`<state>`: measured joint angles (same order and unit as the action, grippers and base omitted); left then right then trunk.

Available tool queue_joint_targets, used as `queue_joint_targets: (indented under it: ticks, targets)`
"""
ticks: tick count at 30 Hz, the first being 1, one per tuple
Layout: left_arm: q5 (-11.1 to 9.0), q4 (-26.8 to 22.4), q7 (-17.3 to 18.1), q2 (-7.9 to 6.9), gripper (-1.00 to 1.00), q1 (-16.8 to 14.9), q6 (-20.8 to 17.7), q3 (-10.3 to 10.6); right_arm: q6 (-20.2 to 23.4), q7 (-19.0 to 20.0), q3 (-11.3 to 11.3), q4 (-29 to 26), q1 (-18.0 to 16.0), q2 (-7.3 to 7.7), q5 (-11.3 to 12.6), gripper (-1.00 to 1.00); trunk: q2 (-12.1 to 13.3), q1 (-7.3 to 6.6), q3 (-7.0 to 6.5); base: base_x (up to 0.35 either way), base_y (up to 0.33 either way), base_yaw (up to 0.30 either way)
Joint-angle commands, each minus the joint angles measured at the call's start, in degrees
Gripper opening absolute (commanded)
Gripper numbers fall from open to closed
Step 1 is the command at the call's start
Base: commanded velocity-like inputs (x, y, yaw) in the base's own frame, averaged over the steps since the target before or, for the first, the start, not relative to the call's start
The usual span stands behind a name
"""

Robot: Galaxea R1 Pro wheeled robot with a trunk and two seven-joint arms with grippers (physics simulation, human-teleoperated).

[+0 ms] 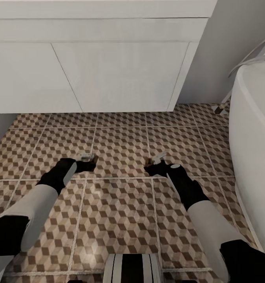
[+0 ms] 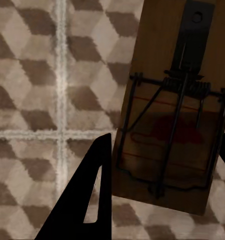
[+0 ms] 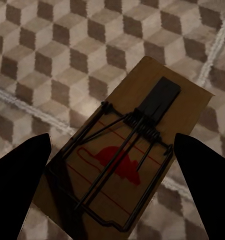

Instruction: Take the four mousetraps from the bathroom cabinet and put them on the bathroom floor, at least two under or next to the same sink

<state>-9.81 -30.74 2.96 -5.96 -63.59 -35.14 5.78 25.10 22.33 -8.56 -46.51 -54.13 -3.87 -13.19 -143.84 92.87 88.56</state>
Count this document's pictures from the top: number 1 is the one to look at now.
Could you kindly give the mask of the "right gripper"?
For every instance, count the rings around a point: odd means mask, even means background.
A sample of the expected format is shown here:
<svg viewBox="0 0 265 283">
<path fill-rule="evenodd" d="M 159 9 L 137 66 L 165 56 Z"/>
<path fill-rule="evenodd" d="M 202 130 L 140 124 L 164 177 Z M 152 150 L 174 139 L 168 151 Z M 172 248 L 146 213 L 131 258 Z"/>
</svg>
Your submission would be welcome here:
<svg viewBox="0 0 265 283">
<path fill-rule="evenodd" d="M 156 174 L 161 176 L 160 170 L 164 165 L 166 165 L 165 160 L 161 160 L 161 163 L 150 165 L 149 167 L 144 167 L 144 169 L 149 174 L 149 176 L 154 176 Z"/>
</svg>

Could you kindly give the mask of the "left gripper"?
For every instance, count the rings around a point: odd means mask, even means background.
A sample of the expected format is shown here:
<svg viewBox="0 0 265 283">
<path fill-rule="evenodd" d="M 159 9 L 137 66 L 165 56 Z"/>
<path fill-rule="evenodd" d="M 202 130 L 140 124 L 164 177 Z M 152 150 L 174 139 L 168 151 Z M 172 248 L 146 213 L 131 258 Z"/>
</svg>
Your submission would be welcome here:
<svg viewBox="0 0 265 283">
<path fill-rule="evenodd" d="M 95 164 L 91 164 L 91 162 L 82 162 L 82 161 L 78 161 L 80 163 L 80 170 L 78 171 L 78 173 L 81 173 L 83 171 L 92 171 L 92 169 L 94 169 L 96 167 Z"/>
</svg>

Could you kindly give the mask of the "mousetrap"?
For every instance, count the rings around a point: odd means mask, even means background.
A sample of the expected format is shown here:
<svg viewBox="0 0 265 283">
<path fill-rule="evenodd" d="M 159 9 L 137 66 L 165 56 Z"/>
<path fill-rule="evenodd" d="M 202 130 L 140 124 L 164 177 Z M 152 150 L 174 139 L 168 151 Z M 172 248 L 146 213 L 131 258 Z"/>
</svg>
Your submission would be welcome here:
<svg viewBox="0 0 265 283">
<path fill-rule="evenodd" d="M 154 161 L 152 161 L 152 158 L 146 158 L 145 160 L 145 167 L 149 167 L 150 165 L 153 165 Z"/>
<path fill-rule="evenodd" d="M 94 158 L 90 159 L 91 164 L 96 164 L 97 161 L 98 161 L 98 156 L 97 155 L 94 155 Z"/>
</svg>

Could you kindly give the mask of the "robot trunk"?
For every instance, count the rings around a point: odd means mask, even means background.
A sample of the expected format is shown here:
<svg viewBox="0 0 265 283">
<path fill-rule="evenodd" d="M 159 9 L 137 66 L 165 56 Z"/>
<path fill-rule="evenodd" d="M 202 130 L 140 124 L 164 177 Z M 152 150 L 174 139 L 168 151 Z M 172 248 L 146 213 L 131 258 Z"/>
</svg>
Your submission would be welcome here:
<svg viewBox="0 0 265 283">
<path fill-rule="evenodd" d="M 103 283 L 162 283 L 155 254 L 110 254 Z"/>
</svg>

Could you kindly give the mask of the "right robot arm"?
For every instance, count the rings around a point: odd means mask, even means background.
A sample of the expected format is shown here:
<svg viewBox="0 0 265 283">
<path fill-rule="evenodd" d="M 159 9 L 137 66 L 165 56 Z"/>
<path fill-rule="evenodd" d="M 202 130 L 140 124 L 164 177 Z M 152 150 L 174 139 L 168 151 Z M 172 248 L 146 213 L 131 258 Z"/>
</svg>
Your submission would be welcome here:
<svg viewBox="0 0 265 283">
<path fill-rule="evenodd" d="M 168 178 L 184 204 L 210 267 L 225 283 L 265 283 L 265 253 L 256 250 L 212 204 L 198 181 L 192 181 L 181 164 L 160 160 L 163 151 L 144 167 L 149 176 Z"/>
</svg>

